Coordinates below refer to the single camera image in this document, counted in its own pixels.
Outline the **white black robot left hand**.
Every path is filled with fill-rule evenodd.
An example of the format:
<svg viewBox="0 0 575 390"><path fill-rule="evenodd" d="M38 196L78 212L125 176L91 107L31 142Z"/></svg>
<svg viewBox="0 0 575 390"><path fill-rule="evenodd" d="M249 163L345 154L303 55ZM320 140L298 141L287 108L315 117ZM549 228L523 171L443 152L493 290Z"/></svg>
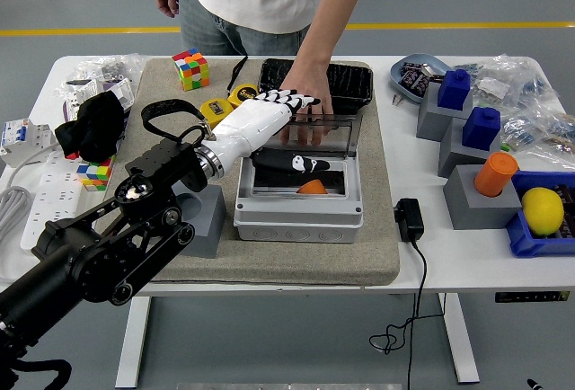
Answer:
<svg viewBox="0 0 575 390"><path fill-rule="evenodd" d="M313 96L295 90L271 90L242 102L213 129L213 139L203 139L196 149L211 171L222 178L236 159L248 157L281 129L299 110L318 104Z"/></svg>

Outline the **person's left hand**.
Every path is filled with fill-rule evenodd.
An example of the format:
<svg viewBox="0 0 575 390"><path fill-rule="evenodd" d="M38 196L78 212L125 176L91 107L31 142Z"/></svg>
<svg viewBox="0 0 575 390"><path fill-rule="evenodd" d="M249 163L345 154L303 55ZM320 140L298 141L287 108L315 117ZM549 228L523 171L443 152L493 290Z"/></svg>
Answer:
<svg viewBox="0 0 575 390"><path fill-rule="evenodd" d="M313 96L320 102L315 105L307 105L297 111L296 120L319 120L321 117L333 114L332 98L327 79L327 66L324 64L304 65L295 61L287 73L280 90L294 90L307 96ZM311 144L319 146L324 137L332 130L330 127L321 126L312 129L303 126L297 129L297 142L300 146Z"/></svg>

